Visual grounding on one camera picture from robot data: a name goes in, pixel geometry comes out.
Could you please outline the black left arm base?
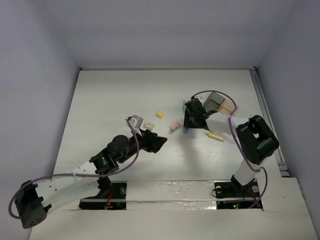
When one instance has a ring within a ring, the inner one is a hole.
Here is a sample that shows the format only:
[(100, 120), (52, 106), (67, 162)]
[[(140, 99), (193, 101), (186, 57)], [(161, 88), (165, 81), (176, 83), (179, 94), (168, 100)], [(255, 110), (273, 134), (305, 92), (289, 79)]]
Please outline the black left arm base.
[(89, 196), (79, 201), (81, 210), (126, 210), (127, 182), (109, 180), (108, 187), (100, 189), (95, 196)]

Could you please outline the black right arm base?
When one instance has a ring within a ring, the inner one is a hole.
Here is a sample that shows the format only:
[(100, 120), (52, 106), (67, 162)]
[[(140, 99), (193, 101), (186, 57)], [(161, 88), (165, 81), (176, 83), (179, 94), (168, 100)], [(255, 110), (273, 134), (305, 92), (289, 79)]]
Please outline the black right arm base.
[(233, 176), (230, 180), (215, 181), (211, 195), (216, 199), (218, 210), (263, 209), (256, 178), (244, 186)]

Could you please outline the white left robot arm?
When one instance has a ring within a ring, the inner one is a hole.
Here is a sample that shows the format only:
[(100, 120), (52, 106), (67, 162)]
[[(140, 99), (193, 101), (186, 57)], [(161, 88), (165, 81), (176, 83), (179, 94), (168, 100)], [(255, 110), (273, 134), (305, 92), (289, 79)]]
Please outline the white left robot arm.
[(43, 222), (53, 211), (88, 196), (93, 187), (96, 198), (108, 198), (112, 191), (109, 177), (130, 158), (138, 159), (141, 150), (157, 153), (167, 142), (166, 137), (150, 130), (133, 133), (132, 137), (115, 136), (107, 146), (84, 164), (67, 173), (57, 173), (24, 182), (11, 201), (24, 229)]

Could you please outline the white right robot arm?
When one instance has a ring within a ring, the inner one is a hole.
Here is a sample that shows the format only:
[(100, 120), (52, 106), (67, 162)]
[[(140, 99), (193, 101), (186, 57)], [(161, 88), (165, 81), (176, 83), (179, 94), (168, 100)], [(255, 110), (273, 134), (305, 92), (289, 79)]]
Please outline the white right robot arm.
[(188, 129), (215, 130), (233, 138), (243, 160), (229, 182), (218, 189), (218, 198), (242, 196), (253, 185), (264, 160), (279, 148), (279, 141), (260, 115), (250, 118), (232, 117), (216, 110), (206, 111), (197, 98), (185, 102), (184, 123)]

